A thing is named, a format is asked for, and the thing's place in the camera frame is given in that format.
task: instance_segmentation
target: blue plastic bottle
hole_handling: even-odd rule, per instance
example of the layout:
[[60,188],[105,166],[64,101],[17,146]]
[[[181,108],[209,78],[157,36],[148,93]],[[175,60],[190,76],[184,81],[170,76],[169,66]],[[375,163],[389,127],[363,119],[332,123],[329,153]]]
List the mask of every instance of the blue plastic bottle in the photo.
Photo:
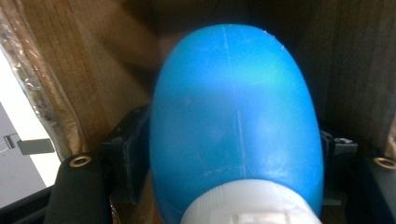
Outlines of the blue plastic bottle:
[[166,60],[152,104],[150,165],[164,223],[200,195],[240,179],[274,181],[316,214],[323,186],[314,108],[288,51],[265,31],[216,25]]

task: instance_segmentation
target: brown cardboard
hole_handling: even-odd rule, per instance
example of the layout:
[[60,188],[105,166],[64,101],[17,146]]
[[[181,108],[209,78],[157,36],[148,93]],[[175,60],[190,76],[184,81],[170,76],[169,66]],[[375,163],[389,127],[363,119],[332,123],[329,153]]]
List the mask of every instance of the brown cardboard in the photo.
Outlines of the brown cardboard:
[[396,2],[339,1],[326,120],[384,148],[395,113]]
[[155,34],[122,1],[21,2],[89,151],[97,150],[128,111],[150,102],[159,67]]
[[2,50],[37,117],[46,128],[61,159],[86,151],[75,110],[62,85],[41,54],[20,2],[1,1]]

